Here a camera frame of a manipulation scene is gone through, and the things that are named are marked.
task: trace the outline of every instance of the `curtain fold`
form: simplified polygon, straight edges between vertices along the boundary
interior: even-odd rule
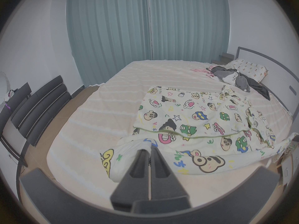
[[[152,59],[148,0],[67,0],[72,54],[87,87]]]
[[[211,62],[226,52],[228,0],[150,0],[153,60]]]

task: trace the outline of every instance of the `floor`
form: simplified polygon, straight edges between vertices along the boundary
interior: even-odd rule
[[[54,141],[55,137],[62,129],[63,125],[67,122],[69,117],[73,114],[73,112],[81,106],[87,98],[96,90],[98,86],[88,87],[81,91],[74,99],[70,100],[69,103],[58,113],[58,115],[53,119],[50,125],[47,127],[45,132],[43,133],[42,137],[40,138],[36,147],[29,146],[25,160],[28,164],[27,168],[24,168],[21,176],[27,174],[31,170],[35,168],[40,168],[49,178],[52,179],[58,186],[63,188],[58,182],[56,182],[54,176],[51,174],[47,166],[47,153],[51,147],[52,142]],[[269,169],[272,171],[277,172],[276,166],[274,164],[270,165]],[[272,205],[278,200],[278,198],[282,194],[282,186],[277,186],[274,190],[273,194],[271,195],[268,202],[265,204],[263,209],[260,213],[252,220],[253,223],[257,223],[272,207]],[[43,218],[43,216],[39,213],[39,211],[35,208],[34,204],[31,202],[29,197],[27,196],[26,192],[20,187],[21,193],[21,200],[23,203],[24,208],[32,215],[35,220],[37,220],[41,224],[48,223],[47,220]]]

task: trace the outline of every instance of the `cartoon print blanket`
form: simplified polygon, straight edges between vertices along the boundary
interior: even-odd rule
[[[229,85],[220,93],[152,87],[134,127],[133,136],[100,153],[115,182],[121,181],[144,145],[158,147],[173,172],[200,175],[237,169],[282,153],[297,135],[276,144],[263,114]]]

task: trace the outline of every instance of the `drawer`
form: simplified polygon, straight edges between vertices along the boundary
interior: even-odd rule
[[[287,157],[285,160],[281,162],[281,168],[282,168],[282,178],[283,178],[283,184],[287,184],[293,174],[293,161],[292,156]]]
[[[298,164],[299,164],[299,148],[296,147],[294,151],[292,152],[293,157],[293,175],[295,171],[297,170]]]

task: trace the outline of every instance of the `mattress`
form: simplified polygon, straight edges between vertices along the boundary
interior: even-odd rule
[[[222,82],[193,71],[210,65],[166,60],[127,65],[72,114],[55,138],[47,155],[47,164],[55,179],[77,197],[112,208],[109,198],[118,183],[108,178],[99,150],[115,146],[121,137],[133,133],[138,108],[150,86],[220,92]],[[272,94],[269,101],[253,89],[250,93],[238,91],[263,113],[276,135],[276,142],[288,136],[292,117]],[[176,176],[195,207],[229,192],[260,165],[264,162],[218,174]]]

